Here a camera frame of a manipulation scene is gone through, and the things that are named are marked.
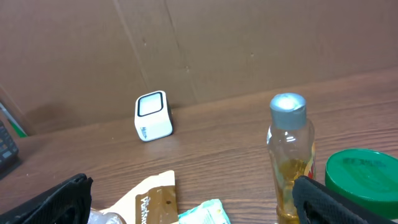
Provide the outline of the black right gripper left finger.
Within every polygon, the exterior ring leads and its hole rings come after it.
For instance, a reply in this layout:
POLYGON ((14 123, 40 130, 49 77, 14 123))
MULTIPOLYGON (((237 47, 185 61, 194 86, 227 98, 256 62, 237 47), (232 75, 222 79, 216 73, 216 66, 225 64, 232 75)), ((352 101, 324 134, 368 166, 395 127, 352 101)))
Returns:
POLYGON ((87 224, 93 179, 77 174, 1 214, 1 224, 87 224))

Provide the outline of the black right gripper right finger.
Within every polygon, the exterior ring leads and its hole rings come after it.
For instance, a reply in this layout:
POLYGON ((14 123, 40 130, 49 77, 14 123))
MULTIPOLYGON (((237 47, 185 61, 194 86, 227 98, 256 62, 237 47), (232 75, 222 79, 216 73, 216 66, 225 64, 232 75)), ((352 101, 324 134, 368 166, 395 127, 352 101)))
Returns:
POLYGON ((292 195, 301 224, 396 224, 307 176, 294 181, 292 195))

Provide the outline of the green lid jar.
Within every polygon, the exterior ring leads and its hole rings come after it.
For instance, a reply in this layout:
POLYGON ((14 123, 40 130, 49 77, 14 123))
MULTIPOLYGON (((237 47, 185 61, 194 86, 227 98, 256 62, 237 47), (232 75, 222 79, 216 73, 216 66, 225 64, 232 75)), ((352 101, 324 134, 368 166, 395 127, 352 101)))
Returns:
POLYGON ((397 219, 397 158, 371 149, 345 149, 325 165, 325 185, 390 220, 397 219))

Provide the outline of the clear plastic bottle grey cap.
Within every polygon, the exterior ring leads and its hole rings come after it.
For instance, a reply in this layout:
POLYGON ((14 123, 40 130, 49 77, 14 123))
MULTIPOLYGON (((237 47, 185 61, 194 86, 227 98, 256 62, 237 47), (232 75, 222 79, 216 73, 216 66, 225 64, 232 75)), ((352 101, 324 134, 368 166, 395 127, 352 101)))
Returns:
POLYGON ((292 190, 304 175, 316 178, 315 130, 307 118, 307 103, 297 93, 281 93, 270 102, 272 124, 267 150, 272 164, 279 223, 298 223, 292 190))

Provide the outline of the brown patterned snack bag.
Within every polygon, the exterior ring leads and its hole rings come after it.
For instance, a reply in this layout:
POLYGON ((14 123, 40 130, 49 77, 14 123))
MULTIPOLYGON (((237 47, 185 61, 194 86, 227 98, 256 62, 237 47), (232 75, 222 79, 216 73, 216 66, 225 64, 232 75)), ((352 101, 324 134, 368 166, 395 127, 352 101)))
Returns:
POLYGON ((175 172, 168 170, 144 179, 114 205, 90 210, 88 224, 178 223, 175 172))

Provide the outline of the mint green wipes pack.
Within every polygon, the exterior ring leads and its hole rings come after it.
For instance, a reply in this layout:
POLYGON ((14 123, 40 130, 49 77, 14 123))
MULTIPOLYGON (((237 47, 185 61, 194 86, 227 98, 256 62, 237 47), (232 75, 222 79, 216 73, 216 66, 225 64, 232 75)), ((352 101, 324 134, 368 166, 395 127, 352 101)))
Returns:
POLYGON ((211 199, 178 216, 179 224, 231 224, 220 199, 211 199))

